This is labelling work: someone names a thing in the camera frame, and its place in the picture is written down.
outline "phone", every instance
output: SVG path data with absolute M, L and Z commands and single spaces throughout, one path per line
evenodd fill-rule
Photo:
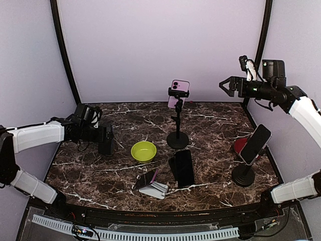
M 149 186 L 150 184 L 152 184 L 155 181 L 157 173 L 158 173 L 158 169 L 156 168 L 156 169 L 153 169 L 149 172 L 142 174 L 137 179 L 135 185 L 133 186 L 133 189 L 138 190 L 143 187 Z
M 169 165 L 177 181 L 178 188 L 195 184 L 192 154 L 190 150 L 176 152 L 174 157 L 169 159 Z
M 246 165 L 252 165 L 267 142 L 272 137 L 272 133 L 264 125 L 260 124 L 248 139 L 247 143 L 240 152 L 240 157 Z
M 180 91 L 184 91 L 184 92 L 187 92 L 189 91 L 189 88 L 190 88 L 190 83 L 188 81 L 184 81 L 184 80 L 173 80 L 172 81 L 172 87 L 171 87 L 173 90 L 180 90 Z M 182 97 L 181 98 L 183 100 L 183 106 L 184 106 L 184 103 L 185 103 L 185 97 Z M 168 107 L 169 108 L 173 108 L 175 109 L 175 105 L 177 103 L 177 99 L 174 97 L 174 96 L 170 96 L 169 97 L 169 104 L 168 104 Z

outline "bowl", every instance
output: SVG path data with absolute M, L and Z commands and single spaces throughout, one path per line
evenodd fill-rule
M 156 152 L 156 146 L 151 142 L 137 142 L 131 148 L 132 157 L 142 164 L 151 162 Z

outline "pink smartphone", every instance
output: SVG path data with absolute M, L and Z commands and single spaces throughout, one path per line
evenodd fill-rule
M 190 88 L 190 83 L 188 81 L 184 81 L 184 80 L 173 80 L 172 82 L 172 89 L 173 90 L 180 90 L 180 91 L 184 91 L 187 92 Z M 173 108 L 175 109 L 175 105 L 177 103 L 177 99 L 174 96 L 170 96 L 169 97 L 169 104 L 168 107 L 169 108 Z

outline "round stand base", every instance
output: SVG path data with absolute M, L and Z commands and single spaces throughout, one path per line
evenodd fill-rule
M 251 186 L 255 179 L 255 173 L 251 169 L 244 174 L 245 169 L 248 168 L 245 164 L 241 164 L 235 167 L 232 171 L 232 180 L 236 185 L 240 187 L 248 187 Z
M 176 138 L 176 132 L 172 132 L 167 136 L 167 144 L 174 149 L 183 149 L 189 144 L 189 137 L 184 133 L 180 132 L 180 138 Z

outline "purple phone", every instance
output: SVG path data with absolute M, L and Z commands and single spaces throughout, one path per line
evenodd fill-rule
M 180 90 L 180 91 L 187 92 L 189 90 L 189 88 L 190 88 L 190 83 L 188 81 L 175 79 L 172 82 L 172 89 L 173 90 Z M 183 105 L 184 105 L 186 98 L 183 97 L 181 99 L 183 100 Z M 168 107 L 175 109 L 176 103 L 177 103 L 177 99 L 174 96 L 170 96 Z
M 142 174 L 140 178 L 136 181 L 135 185 L 133 186 L 133 189 L 137 190 L 137 189 L 141 189 L 143 187 L 149 186 L 155 181 L 157 173 L 158 173 L 158 168 Z

